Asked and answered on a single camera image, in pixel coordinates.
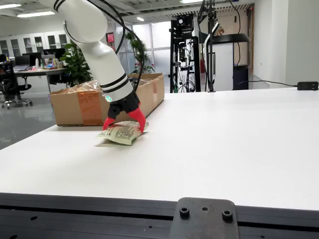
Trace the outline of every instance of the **white cabinet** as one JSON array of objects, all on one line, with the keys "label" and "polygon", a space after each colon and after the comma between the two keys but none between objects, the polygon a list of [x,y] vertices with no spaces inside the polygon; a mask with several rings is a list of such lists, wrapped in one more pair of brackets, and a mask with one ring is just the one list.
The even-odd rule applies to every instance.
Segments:
[{"label": "white cabinet", "polygon": [[16,57],[23,53],[43,52],[44,49],[65,48],[68,43],[70,38],[64,31],[0,37],[0,54]]},{"label": "white cabinet", "polygon": [[20,36],[23,53],[42,52],[47,49],[44,33],[34,33]]},{"label": "white cabinet", "polygon": [[1,51],[1,54],[4,54],[6,57],[10,56],[9,45],[6,39],[3,39],[3,38],[0,39],[0,51]]},{"label": "white cabinet", "polygon": [[0,38],[1,53],[7,57],[21,56],[23,53],[19,36]]},{"label": "white cabinet", "polygon": [[70,38],[64,31],[53,31],[44,33],[47,49],[64,48],[70,43]]}]

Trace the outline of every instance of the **black bracket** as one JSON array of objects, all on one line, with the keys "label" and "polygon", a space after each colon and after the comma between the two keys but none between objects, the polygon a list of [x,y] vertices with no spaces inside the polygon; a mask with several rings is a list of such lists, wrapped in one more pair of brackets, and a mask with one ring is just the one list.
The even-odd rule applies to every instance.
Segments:
[{"label": "black bracket", "polygon": [[239,239],[236,206],[228,200],[182,198],[169,239]]}]

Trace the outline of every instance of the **power adapter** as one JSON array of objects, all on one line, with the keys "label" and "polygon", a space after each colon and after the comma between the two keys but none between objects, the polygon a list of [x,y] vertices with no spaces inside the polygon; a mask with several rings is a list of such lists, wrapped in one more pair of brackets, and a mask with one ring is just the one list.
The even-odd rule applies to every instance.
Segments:
[{"label": "power adapter", "polygon": [[299,91],[317,91],[319,83],[317,81],[298,82],[297,89]]}]

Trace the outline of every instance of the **office chair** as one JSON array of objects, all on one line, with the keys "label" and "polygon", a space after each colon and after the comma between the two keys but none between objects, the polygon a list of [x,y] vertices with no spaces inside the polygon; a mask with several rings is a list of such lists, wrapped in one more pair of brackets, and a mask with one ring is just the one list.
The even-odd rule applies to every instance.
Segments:
[{"label": "office chair", "polygon": [[26,82],[26,85],[19,86],[13,67],[14,64],[12,61],[0,64],[0,69],[3,71],[3,73],[0,74],[0,91],[3,93],[5,99],[2,108],[5,108],[6,106],[7,109],[10,109],[12,103],[15,103],[17,106],[19,103],[25,104],[25,106],[32,106],[33,102],[30,99],[22,99],[20,92],[29,90],[31,85]]}]

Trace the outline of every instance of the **brown tape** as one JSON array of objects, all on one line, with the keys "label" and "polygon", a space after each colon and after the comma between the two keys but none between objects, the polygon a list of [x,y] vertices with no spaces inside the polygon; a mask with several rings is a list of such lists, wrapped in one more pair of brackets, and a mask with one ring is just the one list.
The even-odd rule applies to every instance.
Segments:
[{"label": "brown tape", "polygon": [[158,93],[157,81],[153,81],[153,93],[154,93],[154,94],[157,94],[157,93]]},{"label": "brown tape", "polygon": [[102,125],[99,92],[78,93],[78,101],[84,125]]}]

